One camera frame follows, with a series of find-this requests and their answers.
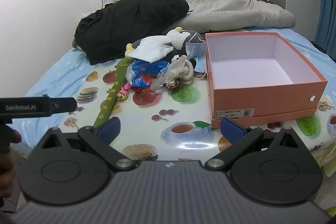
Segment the black jacket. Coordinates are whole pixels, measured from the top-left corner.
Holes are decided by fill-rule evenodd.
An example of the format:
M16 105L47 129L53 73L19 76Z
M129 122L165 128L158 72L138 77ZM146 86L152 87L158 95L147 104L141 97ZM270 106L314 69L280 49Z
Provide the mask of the black jacket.
M120 0L83 18L75 42L95 65L124 56L128 43L160 35L188 10L185 0Z

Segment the curtain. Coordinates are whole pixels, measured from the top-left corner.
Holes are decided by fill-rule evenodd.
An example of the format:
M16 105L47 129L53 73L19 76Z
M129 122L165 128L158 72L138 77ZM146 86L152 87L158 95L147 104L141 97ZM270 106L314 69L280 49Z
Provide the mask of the curtain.
M320 18L314 43L336 59L336 1L321 0Z

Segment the human hand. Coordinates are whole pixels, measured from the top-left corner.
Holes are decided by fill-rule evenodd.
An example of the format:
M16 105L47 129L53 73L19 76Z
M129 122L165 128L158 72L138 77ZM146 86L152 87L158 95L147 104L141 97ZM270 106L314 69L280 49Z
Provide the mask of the human hand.
M14 130L12 143L20 143L21 140L21 134ZM12 152L0 154L0 198L9 198L12 195L15 178L14 163L15 160Z

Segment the blue plastic bag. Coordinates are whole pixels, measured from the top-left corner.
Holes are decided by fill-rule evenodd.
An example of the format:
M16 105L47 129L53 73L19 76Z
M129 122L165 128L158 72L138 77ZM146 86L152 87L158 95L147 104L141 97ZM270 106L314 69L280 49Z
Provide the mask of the blue plastic bag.
M162 69L169 65L168 62L159 60L154 63L149 63L143 60L136 59L128 66L126 72L127 82L131 86L139 88L151 86L153 83L152 75L157 75Z

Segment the barcode sticker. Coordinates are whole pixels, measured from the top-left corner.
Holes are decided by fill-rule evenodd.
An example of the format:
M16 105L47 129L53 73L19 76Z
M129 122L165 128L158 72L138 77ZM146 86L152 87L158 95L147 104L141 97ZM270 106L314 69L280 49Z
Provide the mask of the barcode sticker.
M214 119L218 120L223 117L231 119L253 117L254 108L235 109L235 110L216 110Z

